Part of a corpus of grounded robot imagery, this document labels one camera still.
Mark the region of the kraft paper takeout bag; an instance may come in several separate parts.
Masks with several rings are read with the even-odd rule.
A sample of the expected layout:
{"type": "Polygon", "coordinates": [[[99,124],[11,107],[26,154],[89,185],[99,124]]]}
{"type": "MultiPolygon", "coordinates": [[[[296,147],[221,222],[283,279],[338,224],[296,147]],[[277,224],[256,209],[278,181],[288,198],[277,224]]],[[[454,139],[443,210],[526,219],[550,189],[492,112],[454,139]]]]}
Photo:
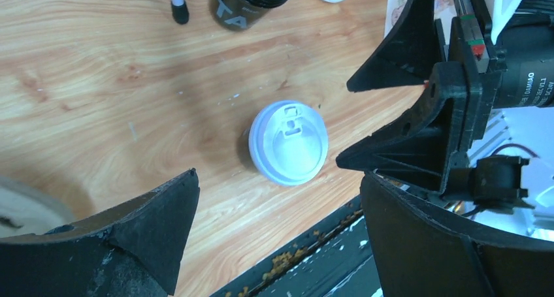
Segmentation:
{"type": "MultiPolygon", "coordinates": [[[[407,0],[387,0],[387,11],[385,16],[384,37],[396,24],[407,0]]],[[[434,19],[439,19],[442,24],[444,36],[450,35],[451,19],[456,15],[453,0],[434,0],[434,19]]]]}

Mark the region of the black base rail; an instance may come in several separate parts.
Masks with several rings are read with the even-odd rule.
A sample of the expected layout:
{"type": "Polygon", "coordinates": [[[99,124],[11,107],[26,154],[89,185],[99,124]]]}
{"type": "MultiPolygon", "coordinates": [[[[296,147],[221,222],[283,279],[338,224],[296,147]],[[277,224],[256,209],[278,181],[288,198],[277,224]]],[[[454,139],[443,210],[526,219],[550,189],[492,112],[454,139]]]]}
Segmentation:
{"type": "Polygon", "coordinates": [[[359,196],[214,295],[383,296],[359,196]]]}

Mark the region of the pulp cup carrier tray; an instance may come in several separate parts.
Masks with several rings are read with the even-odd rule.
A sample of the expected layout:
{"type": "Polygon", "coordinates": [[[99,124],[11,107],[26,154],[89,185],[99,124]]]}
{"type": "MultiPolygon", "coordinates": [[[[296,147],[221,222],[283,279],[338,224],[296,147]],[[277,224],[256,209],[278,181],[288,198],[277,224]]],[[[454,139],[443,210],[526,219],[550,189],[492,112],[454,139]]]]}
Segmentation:
{"type": "Polygon", "coordinates": [[[44,234],[76,221],[58,199],[1,176],[1,237],[44,234]]]}

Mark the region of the black paper cup stack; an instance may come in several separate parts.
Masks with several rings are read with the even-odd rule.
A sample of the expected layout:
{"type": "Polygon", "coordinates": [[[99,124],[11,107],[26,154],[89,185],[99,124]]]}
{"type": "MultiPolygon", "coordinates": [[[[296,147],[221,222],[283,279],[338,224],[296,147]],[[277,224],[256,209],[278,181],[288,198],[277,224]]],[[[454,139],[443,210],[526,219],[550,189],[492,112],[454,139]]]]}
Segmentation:
{"type": "Polygon", "coordinates": [[[269,11],[288,0],[210,0],[210,13],[222,27],[231,31],[245,31],[269,11]]]}

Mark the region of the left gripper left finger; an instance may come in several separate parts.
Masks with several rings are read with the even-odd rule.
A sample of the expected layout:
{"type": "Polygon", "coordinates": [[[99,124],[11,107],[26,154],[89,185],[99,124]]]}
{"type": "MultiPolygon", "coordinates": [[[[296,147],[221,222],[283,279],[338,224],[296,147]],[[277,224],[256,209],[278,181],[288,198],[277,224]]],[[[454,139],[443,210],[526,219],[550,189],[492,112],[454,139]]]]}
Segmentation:
{"type": "Polygon", "coordinates": [[[173,295],[199,195],[190,169],[83,220],[3,238],[1,295],[173,295]]]}

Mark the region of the silver tripod stand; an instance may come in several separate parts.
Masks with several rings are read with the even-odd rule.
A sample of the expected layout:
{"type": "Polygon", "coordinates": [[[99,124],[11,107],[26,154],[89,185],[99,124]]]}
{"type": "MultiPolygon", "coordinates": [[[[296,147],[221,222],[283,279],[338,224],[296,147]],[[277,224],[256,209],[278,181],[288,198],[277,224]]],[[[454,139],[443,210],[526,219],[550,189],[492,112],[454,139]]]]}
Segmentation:
{"type": "Polygon", "coordinates": [[[189,22],[189,10],[185,0],[171,0],[172,17],[180,25],[189,22]]]}

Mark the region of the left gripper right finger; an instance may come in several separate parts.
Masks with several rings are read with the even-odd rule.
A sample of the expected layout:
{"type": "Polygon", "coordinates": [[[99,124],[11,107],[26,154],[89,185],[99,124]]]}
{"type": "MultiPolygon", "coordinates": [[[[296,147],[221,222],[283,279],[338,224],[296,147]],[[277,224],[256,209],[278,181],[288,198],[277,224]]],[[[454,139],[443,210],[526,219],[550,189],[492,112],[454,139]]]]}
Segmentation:
{"type": "Polygon", "coordinates": [[[483,225],[366,174],[368,237],[386,296],[552,296],[553,243],[483,225]]]}

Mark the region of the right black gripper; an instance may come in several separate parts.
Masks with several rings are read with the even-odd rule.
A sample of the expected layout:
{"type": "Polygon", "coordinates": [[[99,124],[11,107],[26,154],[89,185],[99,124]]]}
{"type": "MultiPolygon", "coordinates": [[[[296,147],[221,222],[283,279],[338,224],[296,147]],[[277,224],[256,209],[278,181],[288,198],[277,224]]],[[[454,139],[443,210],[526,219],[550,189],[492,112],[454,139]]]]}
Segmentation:
{"type": "Polygon", "coordinates": [[[431,75],[411,108],[336,163],[436,191],[446,201],[472,202],[474,213],[528,209],[521,185],[528,159],[494,154],[470,166],[467,152],[483,138],[492,110],[553,106],[553,0],[516,0],[501,25],[485,0],[453,2],[449,42],[439,40],[434,0],[407,0],[347,81],[348,91],[361,92],[419,85],[431,75]]]}

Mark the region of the white plastic cup lid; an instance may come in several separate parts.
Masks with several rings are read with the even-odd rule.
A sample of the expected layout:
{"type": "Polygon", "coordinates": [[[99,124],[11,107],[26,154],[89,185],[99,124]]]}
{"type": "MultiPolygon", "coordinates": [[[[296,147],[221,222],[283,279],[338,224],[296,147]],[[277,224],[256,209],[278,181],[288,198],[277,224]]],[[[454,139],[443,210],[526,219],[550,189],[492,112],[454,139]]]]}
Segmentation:
{"type": "Polygon", "coordinates": [[[329,137],[317,111],[299,101],[284,100],[256,115],[248,149],[264,177],[278,185],[297,186],[314,179],[323,168],[329,137]]]}

